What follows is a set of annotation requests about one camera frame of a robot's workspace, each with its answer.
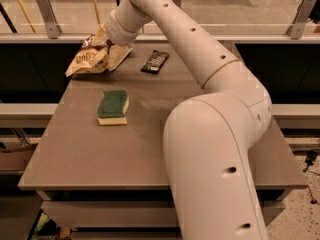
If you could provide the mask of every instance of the green sponge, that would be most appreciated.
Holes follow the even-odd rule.
[[[103,92],[103,99],[98,107],[97,116],[100,125],[127,124],[126,112],[129,97],[125,90]]]

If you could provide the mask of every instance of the wooden stick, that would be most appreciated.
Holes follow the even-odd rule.
[[[97,0],[92,0],[92,1],[93,1],[93,5],[94,5],[94,10],[96,12],[96,17],[97,17],[98,24],[101,25],[99,12],[98,12],[98,6],[97,6]]]
[[[21,7],[21,9],[22,9],[22,11],[23,11],[23,13],[24,13],[24,15],[26,16],[27,21],[28,21],[29,24],[30,24],[30,27],[32,28],[33,33],[36,33],[36,29],[35,29],[35,27],[33,26],[32,22],[31,22],[30,15],[29,15],[28,10],[27,10],[27,8],[25,7],[23,1],[22,1],[22,0],[18,0],[18,3],[19,3],[19,5],[20,5],[20,7]]]

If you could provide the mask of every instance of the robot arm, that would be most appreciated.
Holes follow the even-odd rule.
[[[123,0],[106,21],[112,42],[134,42],[153,19],[208,94],[170,114],[164,153],[185,240],[266,240],[248,149],[266,131],[264,86],[172,0]]]

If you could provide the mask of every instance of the table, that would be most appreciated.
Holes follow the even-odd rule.
[[[140,72],[153,49],[170,54],[158,75]],[[128,125],[98,124],[102,91],[111,89],[128,92]],[[170,44],[137,43],[116,71],[73,77],[19,187],[37,191],[42,209],[59,226],[74,230],[177,229],[162,132],[173,108],[201,94]],[[279,212],[279,202],[292,189],[307,186],[274,120],[249,150],[249,159],[262,206],[277,204],[263,208],[268,214]],[[274,217],[265,217],[266,223]]]

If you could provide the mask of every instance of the crumpled bag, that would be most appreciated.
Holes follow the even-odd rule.
[[[94,74],[115,70],[132,50],[132,46],[121,46],[111,42],[104,25],[96,34],[91,34],[70,63],[66,76],[72,74]]]

